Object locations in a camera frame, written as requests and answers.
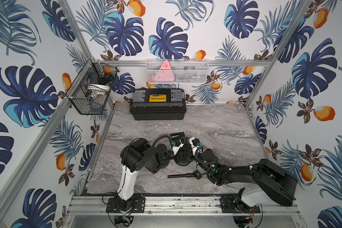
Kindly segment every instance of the toolbox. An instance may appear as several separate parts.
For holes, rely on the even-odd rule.
[[[130,112],[135,120],[182,120],[186,113],[182,89],[136,89]]]

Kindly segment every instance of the gray marble tabletop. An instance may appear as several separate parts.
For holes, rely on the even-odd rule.
[[[122,175],[120,152],[133,139],[142,137],[151,141],[160,135],[182,131],[187,137],[200,139],[205,149],[212,149],[221,164],[242,166],[265,158],[242,105],[188,105],[183,120],[136,121],[129,112],[129,105],[117,104],[94,174],[86,185],[87,192],[100,194],[118,189]],[[169,146],[167,139],[160,143]],[[195,162],[182,167],[174,161],[156,174],[143,168],[138,173],[135,193],[230,194],[252,185],[215,186],[206,176],[200,180],[167,178],[167,175],[195,170]]]

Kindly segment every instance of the pink object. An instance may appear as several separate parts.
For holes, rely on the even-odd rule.
[[[165,60],[160,67],[160,71],[157,72],[157,75],[155,76],[155,81],[174,81],[175,77],[173,75],[173,72],[171,71],[170,62],[168,60]]]

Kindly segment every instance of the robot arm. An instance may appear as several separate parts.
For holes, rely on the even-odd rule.
[[[138,139],[121,152],[123,164],[122,180],[117,190],[116,205],[121,211],[128,211],[134,195],[134,184],[138,171],[144,166],[153,174],[165,168],[170,160],[186,166],[196,161],[206,171],[207,178],[215,185],[244,182],[257,184],[251,189],[242,188],[237,194],[237,210],[244,210],[258,203],[269,201],[283,206],[291,206],[295,194],[296,179],[284,169],[267,159],[249,166],[228,167],[219,164],[213,151],[203,148],[196,138],[186,138],[183,133],[172,140],[173,148],[167,150],[164,144],[151,146],[146,139]]]

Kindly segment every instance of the white wire basket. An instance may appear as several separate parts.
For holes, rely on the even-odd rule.
[[[147,59],[148,83],[151,84],[202,84],[209,70],[205,59],[167,59],[171,70],[160,70],[166,59]]]

